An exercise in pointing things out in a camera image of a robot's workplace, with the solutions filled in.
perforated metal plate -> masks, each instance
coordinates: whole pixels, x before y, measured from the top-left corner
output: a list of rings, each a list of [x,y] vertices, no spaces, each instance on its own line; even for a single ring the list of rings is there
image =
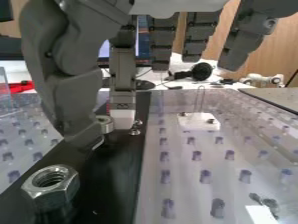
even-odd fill
[[[203,112],[220,130],[184,130],[176,113],[192,112],[194,100],[194,90],[152,92],[134,223],[254,224],[267,214],[255,193],[277,203],[277,223],[295,224],[296,116],[236,91],[206,90]]]

silver bolt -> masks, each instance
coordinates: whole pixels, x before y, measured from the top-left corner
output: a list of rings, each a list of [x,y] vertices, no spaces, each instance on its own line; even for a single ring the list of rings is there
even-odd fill
[[[132,125],[135,125],[135,126],[140,126],[142,125],[142,121],[139,120],[139,119],[136,119],[135,121],[134,121],[134,124]]]
[[[128,135],[135,136],[135,135],[139,135],[139,134],[140,134],[139,129],[135,129],[135,128],[130,129]]]

hole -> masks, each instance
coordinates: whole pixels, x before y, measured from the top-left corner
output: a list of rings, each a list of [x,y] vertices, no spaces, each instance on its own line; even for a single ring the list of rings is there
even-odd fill
[[[50,187],[62,182],[65,179],[65,173],[62,172],[49,172],[39,173],[33,179],[33,186],[35,187]]]

hex nut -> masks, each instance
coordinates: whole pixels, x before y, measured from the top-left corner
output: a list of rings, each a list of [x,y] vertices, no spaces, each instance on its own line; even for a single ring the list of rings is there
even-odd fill
[[[69,203],[78,191],[77,171],[66,165],[53,165],[30,175],[21,186],[38,212],[47,212]]]

metal nut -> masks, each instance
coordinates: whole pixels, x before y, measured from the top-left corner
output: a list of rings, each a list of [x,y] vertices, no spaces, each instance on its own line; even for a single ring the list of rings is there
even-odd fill
[[[78,188],[78,173],[66,165],[53,165],[38,170],[21,186],[41,212],[58,209],[69,203]]]
[[[114,130],[114,122],[111,117],[106,115],[97,115],[95,119],[98,120],[101,125],[101,133],[109,134]]]

